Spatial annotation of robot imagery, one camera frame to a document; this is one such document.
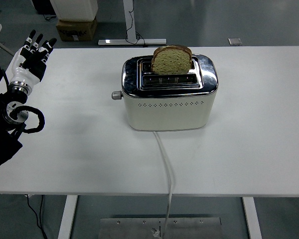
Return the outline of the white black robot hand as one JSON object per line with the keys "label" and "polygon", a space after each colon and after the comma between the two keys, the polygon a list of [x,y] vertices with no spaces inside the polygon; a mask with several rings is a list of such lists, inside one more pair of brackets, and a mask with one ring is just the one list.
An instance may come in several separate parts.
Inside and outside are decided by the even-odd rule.
{"label": "white black robot hand", "polygon": [[10,83],[20,83],[33,88],[40,83],[46,71],[46,63],[56,38],[42,42],[43,34],[35,37],[36,31],[32,30],[23,46],[17,51],[12,65],[13,78]]}

